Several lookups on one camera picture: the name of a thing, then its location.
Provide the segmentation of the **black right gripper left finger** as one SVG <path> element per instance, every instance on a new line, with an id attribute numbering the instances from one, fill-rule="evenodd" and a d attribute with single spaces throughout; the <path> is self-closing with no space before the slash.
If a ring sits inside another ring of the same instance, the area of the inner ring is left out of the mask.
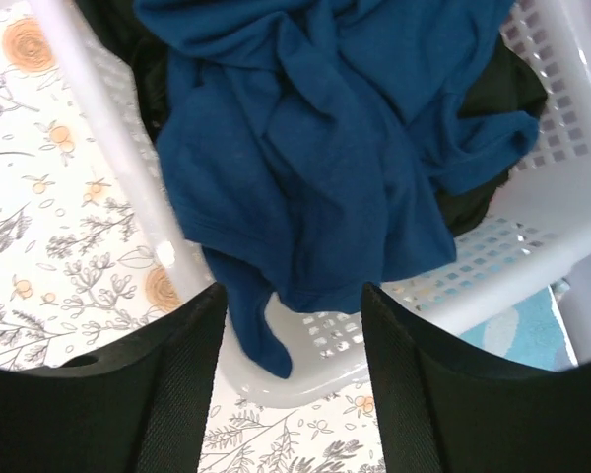
<path id="1" fill-rule="evenodd" d="M 194 472 L 227 312 L 212 285 L 57 368 L 0 369 L 0 472 Z"/>

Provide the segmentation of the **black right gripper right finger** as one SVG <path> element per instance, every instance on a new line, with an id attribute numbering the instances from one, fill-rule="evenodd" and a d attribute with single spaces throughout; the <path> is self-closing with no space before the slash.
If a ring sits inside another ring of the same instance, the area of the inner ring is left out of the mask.
<path id="1" fill-rule="evenodd" d="M 388 471 L 591 472 L 591 362 L 561 372 L 511 362 L 373 285 L 361 319 Z"/>

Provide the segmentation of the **dark blue t shirt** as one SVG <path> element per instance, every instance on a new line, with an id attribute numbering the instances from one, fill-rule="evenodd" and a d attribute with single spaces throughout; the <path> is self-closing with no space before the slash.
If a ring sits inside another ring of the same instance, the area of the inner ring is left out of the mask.
<path id="1" fill-rule="evenodd" d="M 361 287 L 452 262 L 435 194 L 458 195 L 534 146 L 523 110 L 459 111 L 508 1 L 138 1 L 168 48 L 157 140 L 187 239 L 229 293 L 244 353 L 286 378 L 272 296 L 355 313 Z"/>

